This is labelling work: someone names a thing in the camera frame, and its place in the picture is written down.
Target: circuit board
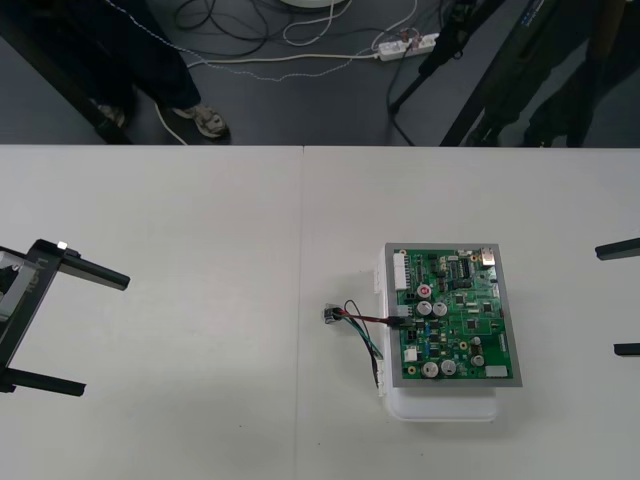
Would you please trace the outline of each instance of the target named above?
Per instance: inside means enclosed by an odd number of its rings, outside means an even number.
[[[513,378],[491,248],[394,250],[394,265],[403,378]]]

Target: power strip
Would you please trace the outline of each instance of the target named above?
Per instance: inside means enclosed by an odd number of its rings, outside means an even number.
[[[436,39],[438,37],[438,33],[425,35],[420,39],[417,47],[413,46],[413,40],[409,40],[408,42],[397,40],[395,42],[381,43],[378,45],[378,58],[383,62],[390,62],[391,60],[398,60],[403,56],[407,58],[431,53],[436,46]]]

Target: sneaker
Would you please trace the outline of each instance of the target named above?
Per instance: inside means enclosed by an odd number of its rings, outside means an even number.
[[[182,118],[190,118],[196,122],[198,130],[205,137],[219,138],[229,132],[227,124],[212,107],[200,104],[185,110],[174,108],[173,111]]]
[[[96,104],[96,107],[105,117],[115,123],[118,128],[122,128],[127,121],[127,116],[125,115],[123,108],[98,104]]]

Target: plug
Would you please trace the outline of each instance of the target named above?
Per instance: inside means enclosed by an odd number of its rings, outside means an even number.
[[[340,305],[327,303],[324,307],[324,310],[322,310],[322,319],[327,325],[339,322],[340,320],[342,320],[341,312],[342,307]]]

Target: electrolytic capacitor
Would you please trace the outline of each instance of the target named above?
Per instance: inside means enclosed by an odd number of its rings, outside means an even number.
[[[482,367],[484,365],[484,357],[482,355],[476,355],[471,359],[471,365],[474,367]]]
[[[429,302],[420,302],[416,307],[416,310],[420,315],[422,315],[423,317],[426,317],[427,315],[431,315],[431,312],[433,311],[433,307]]]
[[[438,376],[440,369],[434,362],[427,362],[422,366],[422,375],[427,378],[435,378]]]
[[[449,308],[442,302],[436,302],[433,304],[433,314],[436,317],[444,317],[448,311]]]
[[[456,363],[453,360],[445,360],[440,364],[440,370],[447,376],[456,373]]]
[[[416,293],[420,298],[429,298],[431,297],[431,287],[429,285],[422,284],[418,287]]]

